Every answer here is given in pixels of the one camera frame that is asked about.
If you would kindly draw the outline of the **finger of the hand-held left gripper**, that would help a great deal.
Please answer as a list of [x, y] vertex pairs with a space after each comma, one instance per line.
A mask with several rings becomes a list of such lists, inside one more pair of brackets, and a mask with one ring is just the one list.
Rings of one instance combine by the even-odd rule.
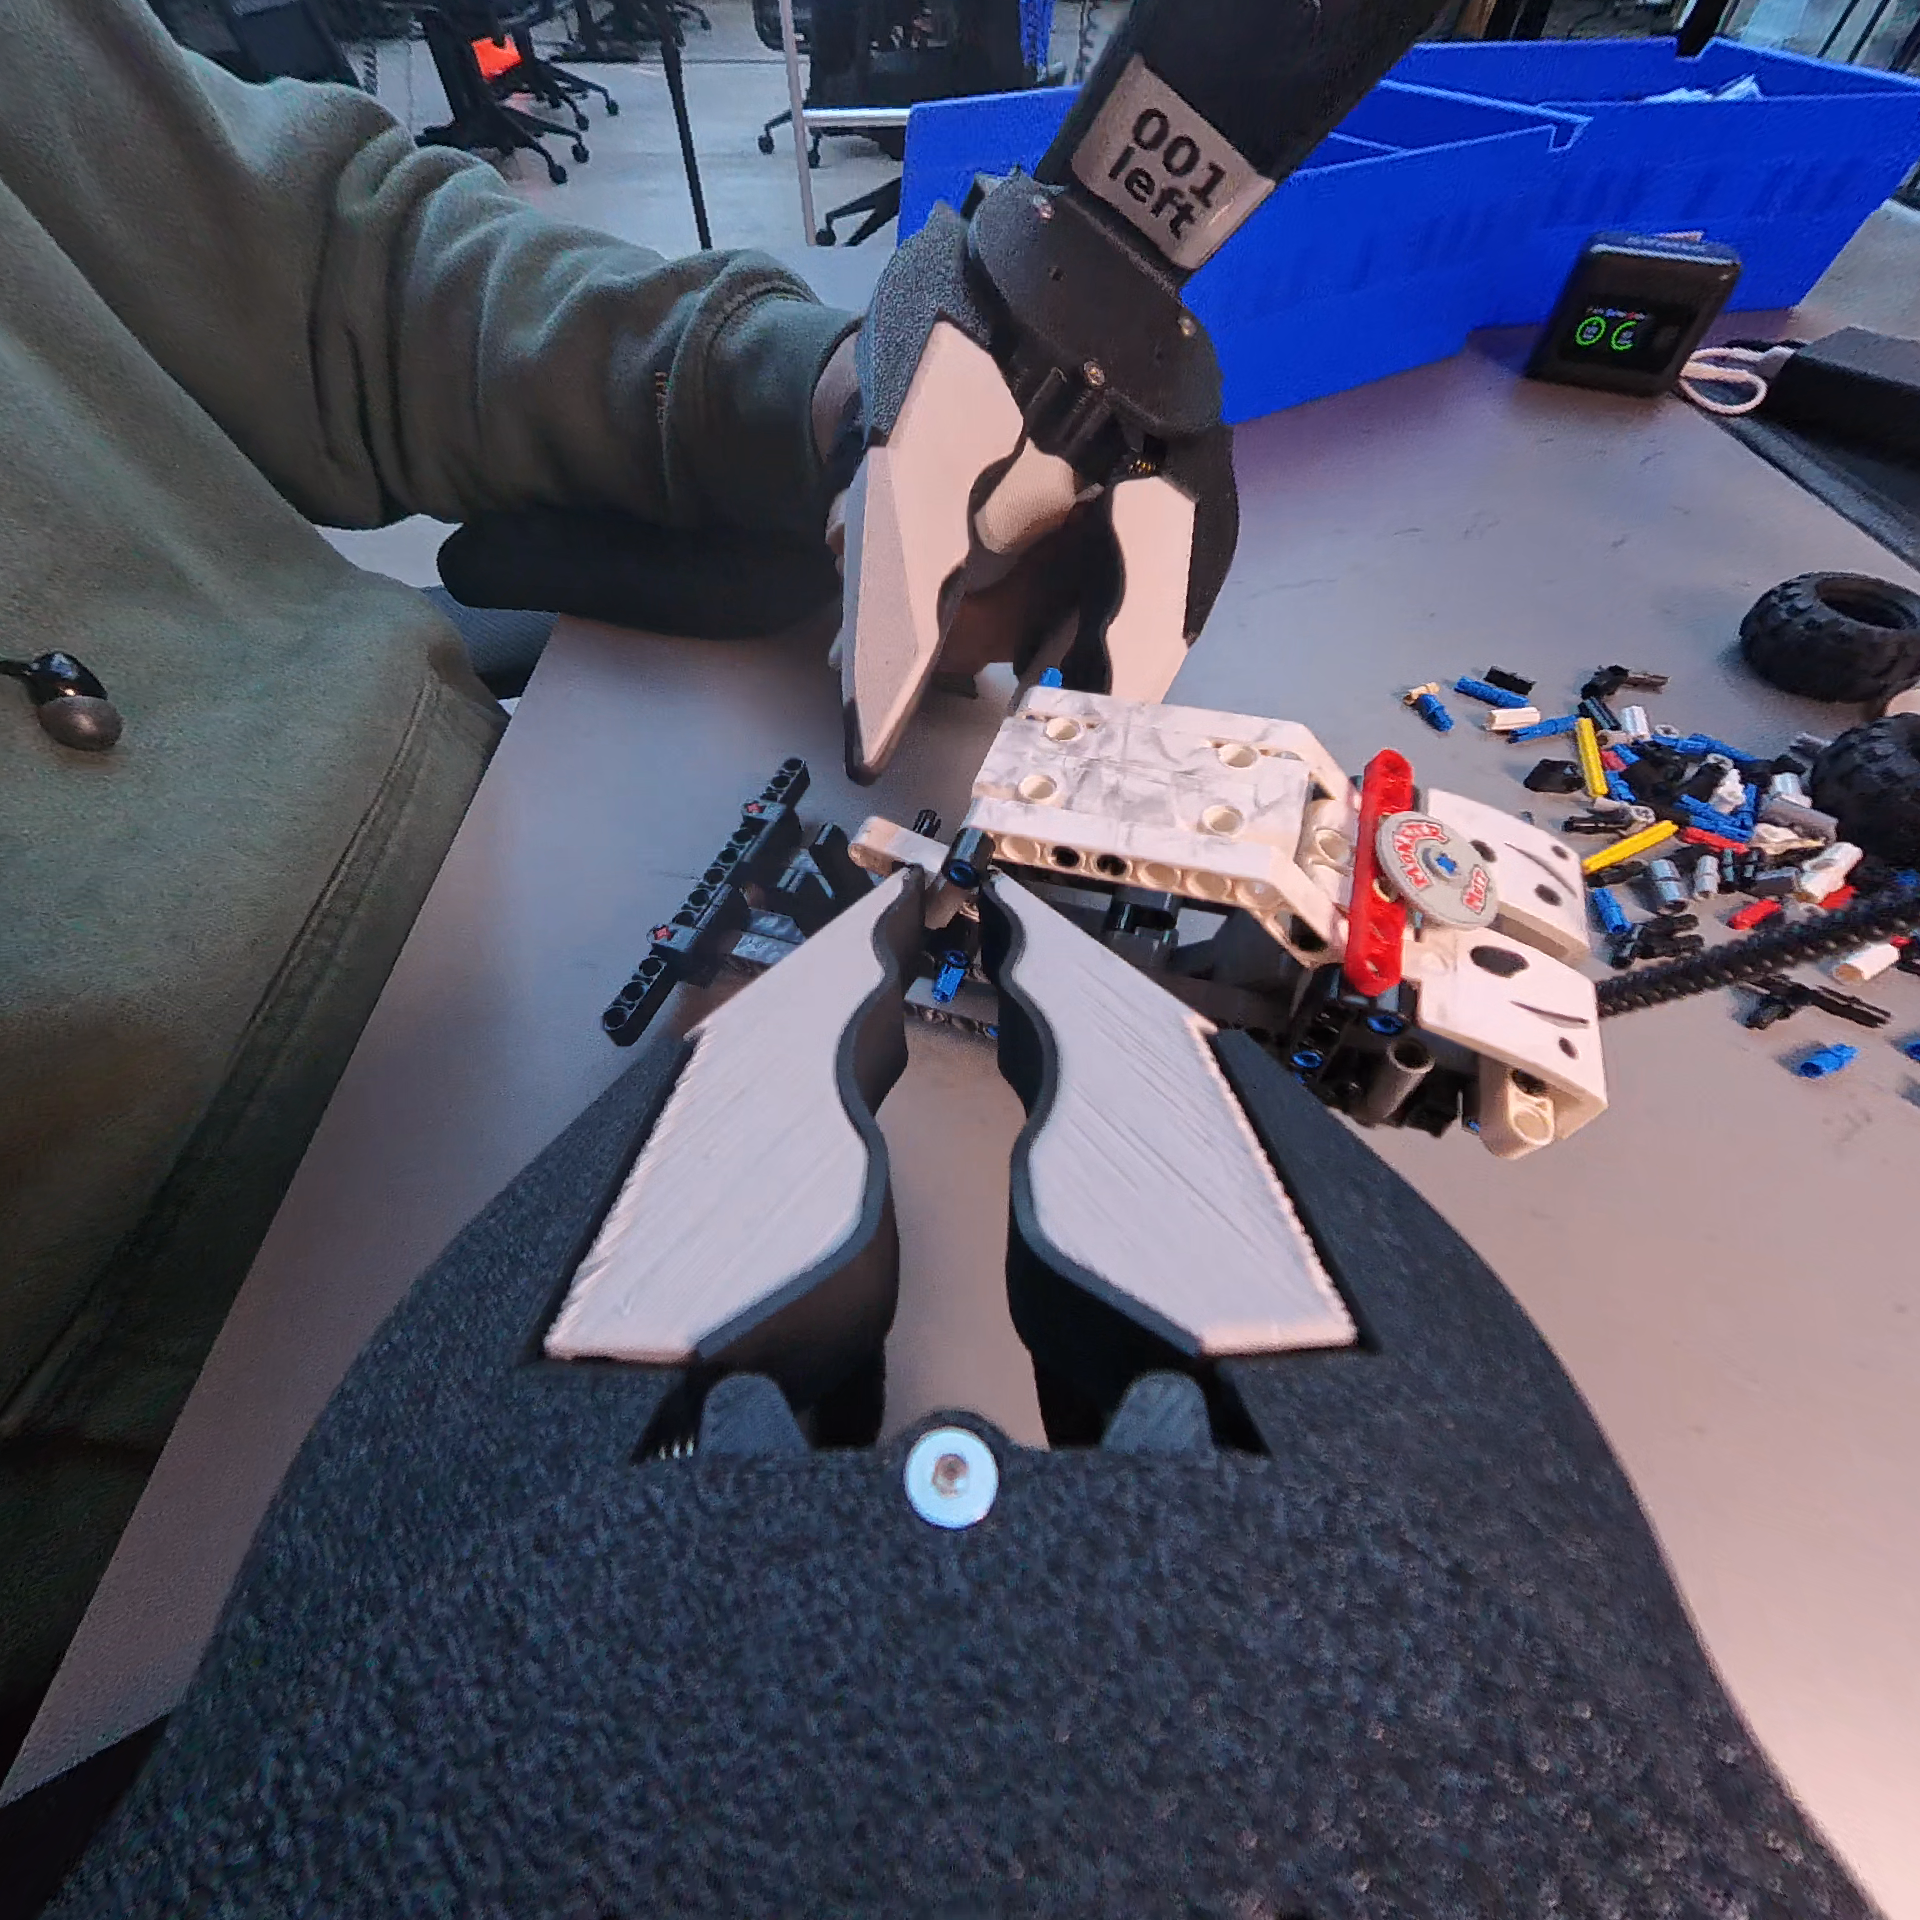
[[1104, 538], [1072, 639], [1072, 687], [1157, 703], [1189, 652], [1195, 503], [1160, 473], [1104, 497]]
[[894, 756], [943, 649], [943, 590], [972, 549], [972, 490], [1019, 448], [1022, 415], [993, 359], [937, 320], [848, 509], [841, 692], [848, 777]]

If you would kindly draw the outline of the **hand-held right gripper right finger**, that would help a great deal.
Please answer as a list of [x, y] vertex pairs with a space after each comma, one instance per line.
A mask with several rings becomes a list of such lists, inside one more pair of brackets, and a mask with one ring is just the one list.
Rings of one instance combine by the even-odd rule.
[[1039, 1271], [1185, 1358], [1347, 1348], [1356, 1324], [1213, 1050], [1213, 1023], [1019, 882], [981, 892], [1011, 1197]]

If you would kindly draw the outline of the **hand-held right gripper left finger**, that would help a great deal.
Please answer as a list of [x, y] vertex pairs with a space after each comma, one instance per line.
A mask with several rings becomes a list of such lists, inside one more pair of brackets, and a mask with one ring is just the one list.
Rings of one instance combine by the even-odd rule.
[[863, 1364], [894, 1324], [878, 1106], [905, 1066], [902, 868], [689, 1032], [544, 1334], [552, 1359]]

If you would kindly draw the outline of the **white brick toy truck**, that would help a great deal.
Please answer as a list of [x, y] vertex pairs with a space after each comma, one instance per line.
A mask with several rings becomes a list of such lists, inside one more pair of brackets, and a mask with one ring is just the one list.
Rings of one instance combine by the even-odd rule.
[[768, 969], [916, 868], [905, 1001], [928, 1022], [993, 1032], [975, 906], [1011, 877], [1361, 1124], [1463, 1121], [1512, 1161], [1609, 1102], [1575, 852], [1398, 751], [1347, 774], [1294, 721], [1033, 687], [949, 841], [932, 814], [807, 832], [807, 785], [784, 758], [742, 802], [601, 1014], [612, 1045], [677, 988]]

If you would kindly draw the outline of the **person's left forearm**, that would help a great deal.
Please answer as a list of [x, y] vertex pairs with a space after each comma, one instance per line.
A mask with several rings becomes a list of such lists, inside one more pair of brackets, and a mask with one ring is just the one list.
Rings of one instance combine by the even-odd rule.
[[855, 320], [755, 250], [681, 260], [563, 224], [383, 134], [308, 218], [257, 398], [214, 410], [308, 518], [533, 508], [819, 536], [814, 396]]

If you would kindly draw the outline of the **grey desk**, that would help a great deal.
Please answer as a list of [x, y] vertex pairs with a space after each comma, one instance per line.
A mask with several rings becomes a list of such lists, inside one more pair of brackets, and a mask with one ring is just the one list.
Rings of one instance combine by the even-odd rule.
[[[1681, 725], [1823, 732], [1732, 653], [1799, 568], [1907, 568], [1677, 402], [1520, 374], [1515, 328], [1247, 424], [1233, 573], [1175, 687], [1417, 741], [1414, 677], [1670, 671]], [[565, 622], [21, 1748], [32, 1791], [166, 1711], [296, 1442], [444, 1241], [632, 1057], [596, 1018], [645, 920], [787, 754], [815, 805], [951, 814], [1003, 701], [940, 698], [869, 791], [809, 639]], [[1799, 1016], [1609, 1023], [1611, 1108], [1500, 1164], [1361, 1133], [1515, 1292], [1609, 1432], [1727, 1689], [1888, 1916], [1916, 1916], [1916, 1072], [1821, 1082]]]

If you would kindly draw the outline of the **black desk mat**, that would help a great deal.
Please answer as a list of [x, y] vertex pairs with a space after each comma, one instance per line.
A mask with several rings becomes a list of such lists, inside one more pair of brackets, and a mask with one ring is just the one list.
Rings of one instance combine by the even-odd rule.
[[1916, 399], [1787, 399], [1719, 428], [1918, 568]]

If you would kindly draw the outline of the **black office chair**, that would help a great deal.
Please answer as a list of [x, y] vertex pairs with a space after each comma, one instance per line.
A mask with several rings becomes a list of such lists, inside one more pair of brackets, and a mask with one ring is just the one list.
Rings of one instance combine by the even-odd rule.
[[777, 133], [793, 130], [812, 241], [830, 249], [832, 226], [861, 214], [851, 232], [861, 245], [900, 210], [902, 181], [891, 178], [815, 213], [812, 173], [825, 137], [861, 137], [902, 159], [911, 108], [1052, 79], [1052, 15], [1052, 2], [755, 2], [755, 31], [784, 60], [789, 85], [789, 108], [761, 128], [758, 153], [773, 154]]
[[584, 79], [542, 54], [535, 29], [560, 20], [555, 2], [408, 2], [438, 74], [448, 116], [416, 134], [421, 149], [448, 149], [493, 162], [533, 154], [550, 185], [565, 185], [569, 168], [549, 150], [566, 143], [584, 166], [589, 128], [584, 101], [599, 98], [606, 116], [619, 104], [607, 86]]

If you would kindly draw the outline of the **blue plastic bin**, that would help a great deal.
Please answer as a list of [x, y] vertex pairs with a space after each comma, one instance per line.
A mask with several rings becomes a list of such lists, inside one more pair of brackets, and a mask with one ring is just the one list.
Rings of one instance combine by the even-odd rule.
[[[1185, 282], [1222, 421], [1342, 392], [1551, 313], [1598, 232], [1735, 249], [1791, 306], [1916, 162], [1916, 81], [1715, 41], [1420, 44]], [[1078, 89], [911, 109], [961, 185], [1030, 170]]]

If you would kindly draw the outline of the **pile of small brick parts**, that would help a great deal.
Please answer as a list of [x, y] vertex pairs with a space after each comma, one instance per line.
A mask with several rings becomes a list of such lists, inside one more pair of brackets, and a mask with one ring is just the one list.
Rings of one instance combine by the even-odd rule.
[[[1605, 980], [1918, 884], [1916, 868], [1839, 839], [1836, 818], [1813, 805], [1807, 774], [1836, 736], [1748, 751], [1637, 701], [1663, 687], [1661, 674], [1605, 665], [1571, 701], [1551, 703], [1543, 681], [1491, 665], [1400, 692], [1438, 734], [1472, 720], [1537, 751], [1520, 782], [1564, 806], [1547, 828], [1571, 841]], [[1916, 978], [1916, 933], [1717, 991], [1737, 999], [1750, 1032], [1814, 1012], [1878, 1034], [1892, 1012], [1870, 991], [1897, 978]]]

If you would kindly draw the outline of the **black ridged rod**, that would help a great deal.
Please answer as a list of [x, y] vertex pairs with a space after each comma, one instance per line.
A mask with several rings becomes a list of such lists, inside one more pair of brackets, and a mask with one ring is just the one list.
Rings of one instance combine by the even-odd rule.
[[1742, 940], [1644, 967], [1598, 984], [1598, 1016], [1743, 984], [1829, 954], [1844, 954], [1918, 930], [1918, 889], [1885, 892], [1817, 919], [1769, 926]]

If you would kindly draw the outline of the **person's green sweatshirt torso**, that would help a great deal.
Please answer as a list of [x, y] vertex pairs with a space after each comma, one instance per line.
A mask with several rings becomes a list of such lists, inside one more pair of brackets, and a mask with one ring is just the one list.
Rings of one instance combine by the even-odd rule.
[[75, 751], [4, 687], [4, 1759], [502, 729], [216, 415], [396, 134], [460, 159], [144, 5], [4, 5], [4, 646], [123, 718]]

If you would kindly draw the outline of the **black toy tyre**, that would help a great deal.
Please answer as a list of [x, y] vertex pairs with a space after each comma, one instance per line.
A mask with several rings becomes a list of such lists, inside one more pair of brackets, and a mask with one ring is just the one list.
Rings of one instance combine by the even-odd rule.
[[1918, 594], [1854, 570], [1809, 570], [1765, 590], [1740, 629], [1769, 685], [1823, 703], [1872, 703], [1916, 684]]
[[1918, 868], [1916, 713], [1888, 713], [1836, 736], [1814, 756], [1807, 793], [1839, 839], [1895, 868]]

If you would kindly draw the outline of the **black power adapter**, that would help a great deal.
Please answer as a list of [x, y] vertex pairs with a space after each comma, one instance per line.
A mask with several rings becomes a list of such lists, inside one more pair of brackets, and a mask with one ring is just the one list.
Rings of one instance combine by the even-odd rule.
[[1803, 433], [1918, 462], [1918, 340], [1868, 326], [1795, 346], [1760, 410]]

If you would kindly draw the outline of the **black earbud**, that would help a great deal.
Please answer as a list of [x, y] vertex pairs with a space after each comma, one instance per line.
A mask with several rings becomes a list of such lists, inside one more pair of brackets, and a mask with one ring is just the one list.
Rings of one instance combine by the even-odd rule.
[[24, 687], [40, 729], [75, 751], [107, 751], [123, 734], [123, 718], [100, 678], [63, 649], [32, 658], [3, 658], [3, 674]]

